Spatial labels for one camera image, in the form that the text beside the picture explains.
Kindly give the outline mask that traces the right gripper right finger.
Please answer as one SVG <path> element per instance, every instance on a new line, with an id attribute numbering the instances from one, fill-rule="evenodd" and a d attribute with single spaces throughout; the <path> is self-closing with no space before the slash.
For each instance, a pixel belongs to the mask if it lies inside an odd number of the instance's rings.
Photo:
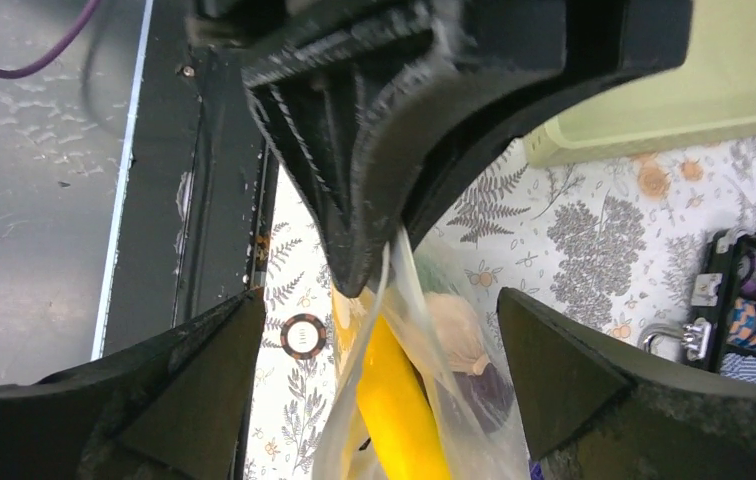
<path id="1" fill-rule="evenodd" d="M 756 479 L 756 384 L 646 353 L 514 288 L 497 317 L 548 479 Z"/>

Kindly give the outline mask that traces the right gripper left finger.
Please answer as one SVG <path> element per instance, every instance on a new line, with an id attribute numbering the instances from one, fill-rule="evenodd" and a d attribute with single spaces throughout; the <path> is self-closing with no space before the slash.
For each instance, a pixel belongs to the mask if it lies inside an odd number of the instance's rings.
<path id="1" fill-rule="evenodd" d="M 266 310 L 252 289 L 122 351 L 0 385 L 0 479 L 237 479 Z"/>

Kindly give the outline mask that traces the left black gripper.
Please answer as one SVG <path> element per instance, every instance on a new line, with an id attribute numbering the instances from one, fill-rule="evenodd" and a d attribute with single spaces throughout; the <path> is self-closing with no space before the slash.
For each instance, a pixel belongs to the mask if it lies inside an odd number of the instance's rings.
<path id="1" fill-rule="evenodd" d="M 458 120 L 433 1 L 193 1 L 194 46 L 250 50 L 257 123 L 319 228 L 336 287 L 360 293 L 427 152 Z"/>

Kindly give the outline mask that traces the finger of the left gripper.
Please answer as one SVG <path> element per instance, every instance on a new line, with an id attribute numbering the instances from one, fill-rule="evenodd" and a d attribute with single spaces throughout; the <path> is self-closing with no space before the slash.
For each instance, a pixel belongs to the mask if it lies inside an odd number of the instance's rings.
<path id="1" fill-rule="evenodd" d="M 404 208 L 418 244 L 517 138 L 595 95 L 680 67 L 689 1 L 466 1 L 435 37 L 435 91 L 417 98 L 424 147 Z"/>

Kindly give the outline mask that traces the brown nut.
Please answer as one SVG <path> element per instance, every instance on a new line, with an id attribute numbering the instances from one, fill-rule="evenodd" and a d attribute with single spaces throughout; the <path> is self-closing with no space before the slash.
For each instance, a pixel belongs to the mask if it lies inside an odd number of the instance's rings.
<path id="1" fill-rule="evenodd" d="M 513 408 L 516 397 L 513 387 L 493 363 L 481 374 L 454 372 L 462 397 L 485 434 L 500 430 Z"/>

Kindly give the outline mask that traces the yellow banana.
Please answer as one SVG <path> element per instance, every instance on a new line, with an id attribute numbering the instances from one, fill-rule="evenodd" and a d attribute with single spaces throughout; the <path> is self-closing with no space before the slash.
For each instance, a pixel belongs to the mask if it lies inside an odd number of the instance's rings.
<path id="1" fill-rule="evenodd" d="M 382 315 L 375 320 L 366 346 L 356 398 L 388 479 L 451 477 L 432 410 Z"/>

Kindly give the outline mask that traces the clear zip top bag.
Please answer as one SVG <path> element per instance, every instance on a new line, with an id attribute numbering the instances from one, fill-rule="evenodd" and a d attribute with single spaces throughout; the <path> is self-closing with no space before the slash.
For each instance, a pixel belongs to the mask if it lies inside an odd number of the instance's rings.
<path id="1" fill-rule="evenodd" d="M 451 250 L 399 230 L 374 279 L 332 296 L 338 390 L 316 479 L 527 479 L 498 338 Z"/>

